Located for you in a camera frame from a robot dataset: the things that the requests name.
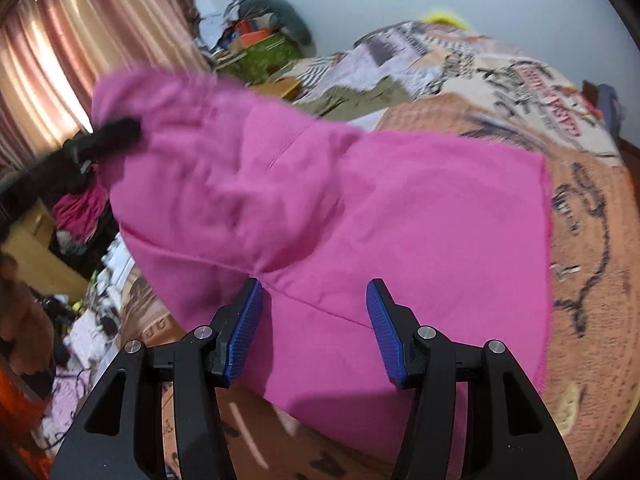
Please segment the left orange sleeve forearm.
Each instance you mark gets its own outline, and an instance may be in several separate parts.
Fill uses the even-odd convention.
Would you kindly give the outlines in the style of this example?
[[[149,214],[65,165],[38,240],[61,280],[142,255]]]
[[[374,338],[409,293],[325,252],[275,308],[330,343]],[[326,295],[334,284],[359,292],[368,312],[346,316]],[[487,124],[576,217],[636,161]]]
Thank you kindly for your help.
[[[36,443],[36,431],[49,406],[50,370],[17,375],[1,358],[1,478],[47,479],[52,460]]]

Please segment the left hand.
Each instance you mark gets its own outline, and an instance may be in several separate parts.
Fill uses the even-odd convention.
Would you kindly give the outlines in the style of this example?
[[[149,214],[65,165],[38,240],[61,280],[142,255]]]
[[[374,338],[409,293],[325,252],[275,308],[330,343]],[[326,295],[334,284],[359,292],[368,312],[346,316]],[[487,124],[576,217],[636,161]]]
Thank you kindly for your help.
[[[17,263],[1,254],[1,339],[11,345],[8,363],[18,376],[50,368],[54,329],[29,287],[18,278]]]

